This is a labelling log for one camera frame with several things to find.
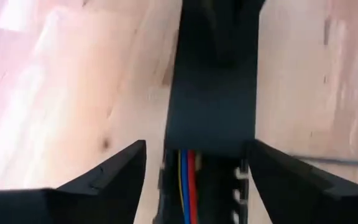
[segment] wire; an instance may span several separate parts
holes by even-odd
[[[178,151],[178,180],[179,180],[179,193],[180,193],[180,203],[181,203],[181,210],[184,213],[185,208],[183,207],[183,192],[181,191],[181,165],[180,165],[180,151]]]
[[[181,189],[183,191],[183,210],[185,224],[190,223],[190,198],[189,198],[189,183],[187,172],[187,151],[181,152]]]
[[[191,224],[197,224],[197,191],[196,191],[196,164],[195,153],[188,152],[188,182],[190,196],[190,221]]]

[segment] wooden floor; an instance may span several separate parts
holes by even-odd
[[[137,139],[151,223],[180,0],[0,0],[0,189],[58,187]],[[358,2],[267,0],[256,137],[358,160]],[[315,164],[358,183],[358,168]],[[250,223],[269,218],[254,185]]]

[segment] red wire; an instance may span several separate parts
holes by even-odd
[[[190,195],[190,222],[197,224],[197,189],[196,189],[196,165],[195,153],[188,151],[188,178],[189,178],[189,195]]]

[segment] yellow wire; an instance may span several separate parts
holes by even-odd
[[[178,178],[179,178],[179,193],[180,193],[180,202],[181,202],[181,210],[185,212],[185,208],[183,206],[183,192],[181,191],[181,165],[180,165],[180,151],[178,151]]]

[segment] blue wire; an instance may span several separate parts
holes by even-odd
[[[187,173],[187,151],[181,152],[181,189],[183,191],[183,206],[185,224],[190,224],[190,195],[189,195],[189,178]]]

